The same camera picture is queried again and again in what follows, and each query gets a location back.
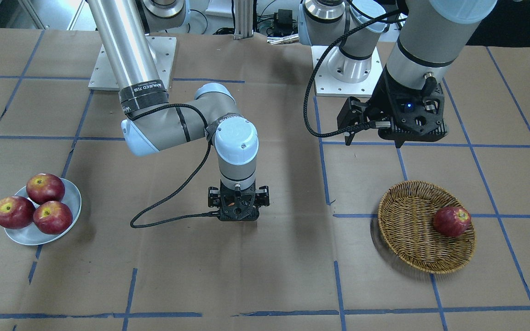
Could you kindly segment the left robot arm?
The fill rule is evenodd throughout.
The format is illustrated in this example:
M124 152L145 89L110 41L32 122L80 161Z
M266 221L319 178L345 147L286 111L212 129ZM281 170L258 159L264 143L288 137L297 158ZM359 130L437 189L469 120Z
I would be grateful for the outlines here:
M315 137L343 134L350 145L356 133L376 129L397 148L406 141L435 142L448 134L443 118L441 81L495 0L398 0L387 12L374 0L303 0L299 13L301 44L323 46L304 96L303 117ZM311 127L308 102L318 70L326 67L345 83L368 78L379 36L403 13L406 18L371 97L350 96L337 115L337 129Z

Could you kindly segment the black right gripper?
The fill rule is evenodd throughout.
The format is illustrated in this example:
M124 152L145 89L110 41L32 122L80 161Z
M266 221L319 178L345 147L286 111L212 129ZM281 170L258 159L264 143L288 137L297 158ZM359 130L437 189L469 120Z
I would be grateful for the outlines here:
M258 189L256 184L240 190L226 187L208 187L208 207L215 207L217 211L209 212L210 216L221 221L256 221L259 218L259 208L270 205L270 192L268 186Z

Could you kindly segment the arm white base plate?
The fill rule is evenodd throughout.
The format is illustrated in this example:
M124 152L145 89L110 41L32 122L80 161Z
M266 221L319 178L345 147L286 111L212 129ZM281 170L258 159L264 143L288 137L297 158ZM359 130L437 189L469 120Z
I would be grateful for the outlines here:
M177 39L174 36L146 36L146 40L158 75L166 84L166 88L169 88ZM99 51L88 88L97 91L120 90L104 46L101 46Z
M315 75L316 95L371 97L382 71L376 47L370 57L362 60L351 59L334 47Z

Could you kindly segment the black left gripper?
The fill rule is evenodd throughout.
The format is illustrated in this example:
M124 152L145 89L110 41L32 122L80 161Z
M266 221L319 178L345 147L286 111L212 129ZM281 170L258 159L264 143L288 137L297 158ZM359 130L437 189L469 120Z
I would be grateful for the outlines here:
M443 111L443 90L433 73L425 73L417 90L400 84L384 69L370 99L346 100L337 115L337 130L345 134L347 146L356 133L377 129L380 138L401 148L406 141L438 141L447 136Z

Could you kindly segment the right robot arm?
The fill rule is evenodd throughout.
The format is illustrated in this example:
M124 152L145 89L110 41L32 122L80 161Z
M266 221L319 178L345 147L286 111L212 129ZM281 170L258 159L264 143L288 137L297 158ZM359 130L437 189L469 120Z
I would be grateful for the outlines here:
M190 141L206 139L207 152L218 155L219 187L208 189L213 211L202 217L221 221L255 221L268 206L269 189L256 187L259 138L229 90L210 82L194 100L170 103L167 84L147 34L186 24L187 0L90 0L88 2L119 88L126 116L121 130L137 156L158 153Z

